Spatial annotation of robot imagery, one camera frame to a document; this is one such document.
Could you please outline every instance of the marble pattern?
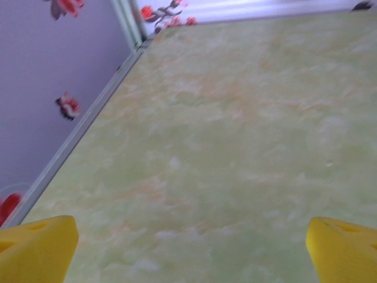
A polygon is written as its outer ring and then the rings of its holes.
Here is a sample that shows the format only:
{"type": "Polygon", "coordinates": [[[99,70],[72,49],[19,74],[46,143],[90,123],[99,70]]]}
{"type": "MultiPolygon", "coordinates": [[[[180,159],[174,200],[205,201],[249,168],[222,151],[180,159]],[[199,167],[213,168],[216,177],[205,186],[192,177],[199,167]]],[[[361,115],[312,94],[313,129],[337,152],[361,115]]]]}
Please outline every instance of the marble pattern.
{"type": "Polygon", "coordinates": [[[163,31],[26,218],[70,282],[318,282],[313,216],[377,227],[377,14],[163,31]]]}

